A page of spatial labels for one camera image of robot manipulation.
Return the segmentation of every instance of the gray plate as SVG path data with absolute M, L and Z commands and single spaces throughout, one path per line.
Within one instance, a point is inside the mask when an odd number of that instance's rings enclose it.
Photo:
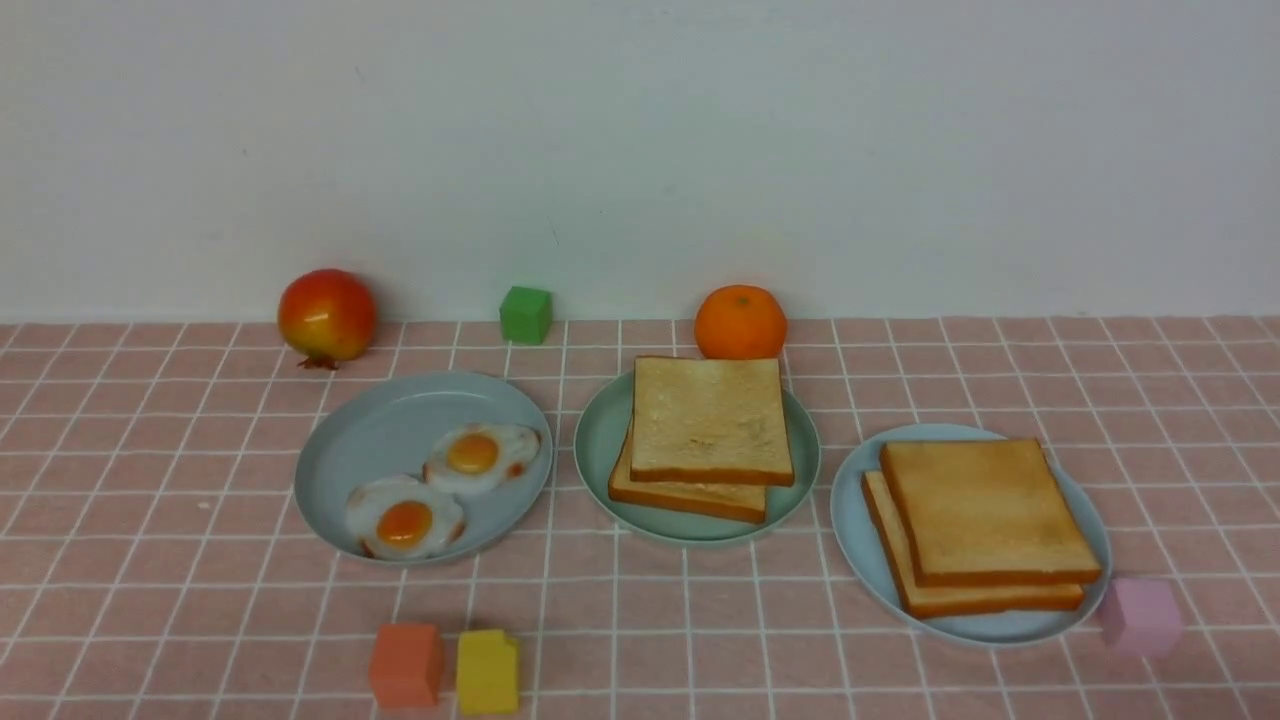
M 1056 464 L 1052 469 L 1057 486 L 1062 488 L 1066 505 L 1071 509 L 1084 539 L 1102 564 L 1102 577 L 1084 589 L 1084 602 L 1075 612 L 1009 611 L 920 621 L 902 610 L 879 533 L 872 523 L 867 500 L 863 497 L 863 473 L 879 470 L 879 450 L 886 442 L 970 439 L 1005 439 L 1005 437 L 968 425 L 922 424 L 886 430 L 859 446 L 840 465 L 831 491 L 831 523 L 836 530 L 836 542 L 876 600 L 904 623 L 929 634 L 982 647 L 1034 644 L 1060 635 L 1092 615 L 1102 602 L 1107 583 L 1111 580 L 1111 543 L 1107 541 L 1102 516 L 1093 507 L 1089 496 Z
M 463 423 L 518 423 L 541 433 L 524 478 L 490 493 L 457 498 L 467 527 L 439 556 L 370 560 L 347 532 L 347 496 L 357 484 L 396 474 L 420 477 L 431 445 Z M 303 520 L 339 551 L 378 565 L 436 565 L 470 555 L 506 534 L 529 512 L 556 457 L 547 416 L 511 384 L 476 373 L 397 378 L 356 396 L 321 421 L 298 457 L 293 497 Z
M 577 473 L 604 511 L 632 530 L 655 539 L 684 546 L 723 546 L 759 537 L 791 516 L 813 492 L 822 447 L 813 419 L 800 401 L 787 391 L 782 406 L 791 439 L 791 462 L 796 482 L 788 488 L 769 488 L 768 515 L 762 525 L 722 520 L 691 512 L 643 507 L 609 498 L 609 473 L 622 451 L 631 423 L 631 397 L 635 373 L 627 373 L 600 388 L 582 411 L 573 436 Z

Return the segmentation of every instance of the pink tile tablecloth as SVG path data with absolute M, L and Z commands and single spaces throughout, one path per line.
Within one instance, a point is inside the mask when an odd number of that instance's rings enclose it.
M 1280 717 L 1280 319 L 796 322 L 819 488 L 783 530 L 689 553 L 617 530 L 570 448 L 635 355 L 695 352 L 687 323 L 570 323 L 539 348 L 493 324 L 384 331 L 330 375 L 270 325 L 0 327 L 0 717 L 375 717 L 366 664 L 392 618 L 522 634 L 522 712 L 544 720 Z M 474 560 L 339 559 L 289 501 L 308 430 L 379 379 L 451 366 L 545 407 L 554 483 Z M 1111 656 L 1092 625 L 964 650 L 881 611 L 836 548 L 831 478 L 915 420 L 1044 438 L 1117 570 L 1174 580 L 1174 656 Z

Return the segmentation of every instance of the yellow block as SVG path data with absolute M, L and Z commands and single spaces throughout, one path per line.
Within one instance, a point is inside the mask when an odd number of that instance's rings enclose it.
M 520 641 L 503 630 L 470 630 L 458 638 L 458 711 L 508 715 L 520 710 Z

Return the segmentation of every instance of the toy block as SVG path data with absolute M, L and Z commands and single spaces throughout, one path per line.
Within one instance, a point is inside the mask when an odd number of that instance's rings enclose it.
M 444 639 L 435 625 L 388 624 L 378 629 L 369 685 L 379 707 L 433 707 L 440 700 Z
M 503 630 L 468 630 L 458 638 L 458 711 L 509 715 L 520 710 L 520 641 Z
M 516 345 L 541 345 L 552 329 L 552 293 L 513 287 L 498 309 L 502 337 Z
M 1183 615 L 1167 580 L 1112 579 L 1098 619 L 1102 641 L 1123 655 L 1165 657 L 1183 637 Z

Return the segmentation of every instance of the stacked toast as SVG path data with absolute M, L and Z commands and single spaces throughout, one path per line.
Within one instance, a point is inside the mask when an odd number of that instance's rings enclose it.
M 888 442 L 863 493 L 902 609 L 1071 611 L 1102 574 L 1039 442 Z
M 762 524 L 795 469 L 778 361 L 641 356 L 609 498 Z

